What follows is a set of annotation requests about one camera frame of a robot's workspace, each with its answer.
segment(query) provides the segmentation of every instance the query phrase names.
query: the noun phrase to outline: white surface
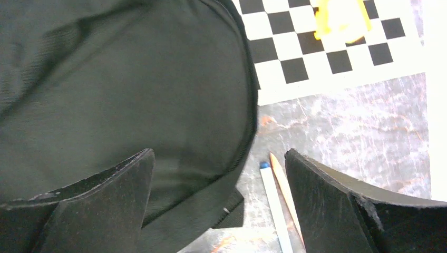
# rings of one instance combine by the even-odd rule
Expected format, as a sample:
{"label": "white surface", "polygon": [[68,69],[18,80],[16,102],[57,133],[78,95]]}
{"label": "white surface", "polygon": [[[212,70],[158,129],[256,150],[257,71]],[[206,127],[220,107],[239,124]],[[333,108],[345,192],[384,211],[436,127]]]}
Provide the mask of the white surface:
{"label": "white surface", "polygon": [[445,10],[444,0],[423,1],[424,42],[426,47],[427,116],[430,139],[430,172],[432,199],[447,201],[447,98],[444,61],[445,50]]}

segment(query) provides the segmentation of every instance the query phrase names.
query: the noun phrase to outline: blue cap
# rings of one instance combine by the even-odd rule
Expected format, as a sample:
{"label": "blue cap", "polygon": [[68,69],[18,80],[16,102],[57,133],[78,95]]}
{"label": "blue cap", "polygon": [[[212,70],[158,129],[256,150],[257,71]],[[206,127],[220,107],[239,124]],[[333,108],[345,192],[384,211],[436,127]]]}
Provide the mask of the blue cap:
{"label": "blue cap", "polygon": [[261,163],[259,164],[259,167],[260,167],[261,169],[270,168],[270,164],[269,164],[268,162],[261,162]]}

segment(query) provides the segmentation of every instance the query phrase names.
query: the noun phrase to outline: marble surface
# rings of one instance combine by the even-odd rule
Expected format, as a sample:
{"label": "marble surface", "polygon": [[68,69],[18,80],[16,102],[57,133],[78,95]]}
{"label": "marble surface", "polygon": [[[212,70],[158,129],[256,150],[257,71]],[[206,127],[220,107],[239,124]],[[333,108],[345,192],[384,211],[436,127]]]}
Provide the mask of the marble surface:
{"label": "marble surface", "polygon": [[[424,45],[421,0],[410,0]],[[387,190],[430,198],[425,74],[259,108],[259,131],[238,182],[242,228],[209,230],[181,253],[281,252],[260,161],[295,148],[338,171]],[[281,199],[295,252],[305,252]]]}

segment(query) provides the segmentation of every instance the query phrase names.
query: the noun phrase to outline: black strap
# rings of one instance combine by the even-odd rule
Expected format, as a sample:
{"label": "black strap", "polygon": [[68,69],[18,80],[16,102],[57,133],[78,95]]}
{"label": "black strap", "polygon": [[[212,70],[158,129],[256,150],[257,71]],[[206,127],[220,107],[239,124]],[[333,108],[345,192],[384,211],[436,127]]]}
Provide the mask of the black strap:
{"label": "black strap", "polygon": [[244,224],[244,197],[234,188],[213,229],[237,228]]}
{"label": "black strap", "polygon": [[177,252],[216,225],[244,167],[192,195],[141,230],[137,252]]}

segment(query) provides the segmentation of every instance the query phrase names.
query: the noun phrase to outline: zipper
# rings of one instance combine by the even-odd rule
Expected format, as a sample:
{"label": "zipper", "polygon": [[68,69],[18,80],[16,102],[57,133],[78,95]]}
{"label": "zipper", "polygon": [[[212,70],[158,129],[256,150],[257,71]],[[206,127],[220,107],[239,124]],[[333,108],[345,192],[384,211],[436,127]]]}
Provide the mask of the zipper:
{"label": "zipper", "polygon": [[211,0],[212,2],[218,4],[221,8],[223,8],[228,16],[232,19],[232,21],[236,24],[236,26],[238,27],[237,29],[237,33],[240,35],[240,38],[242,39],[242,44],[244,46],[244,55],[246,58],[246,63],[248,64],[248,73],[250,75],[250,84],[251,87],[249,88],[248,91],[248,96],[249,96],[249,100],[251,102],[251,104],[249,105],[251,107],[251,113],[253,115],[253,117],[250,117],[248,119],[248,125],[250,126],[250,129],[248,130],[248,132],[246,133],[246,135],[248,136],[248,140],[244,140],[243,145],[240,147],[240,149],[238,150],[238,155],[235,157],[234,162],[232,163],[232,166],[229,168],[229,170],[226,171],[225,174],[229,174],[231,172],[233,172],[241,163],[241,161],[244,159],[244,157],[246,156],[247,152],[249,151],[249,148],[251,147],[253,140],[255,138],[255,134],[257,131],[257,108],[258,108],[258,104],[257,104],[257,77],[256,77],[256,73],[254,71],[254,64],[253,61],[251,60],[251,53],[250,50],[248,48],[248,40],[245,36],[244,32],[241,32],[243,30],[242,27],[240,27],[239,23],[237,22],[237,20],[235,19],[235,17],[233,16],[232,12],[226,7],[226,5],[224,3],[221,2],[221,0]]}

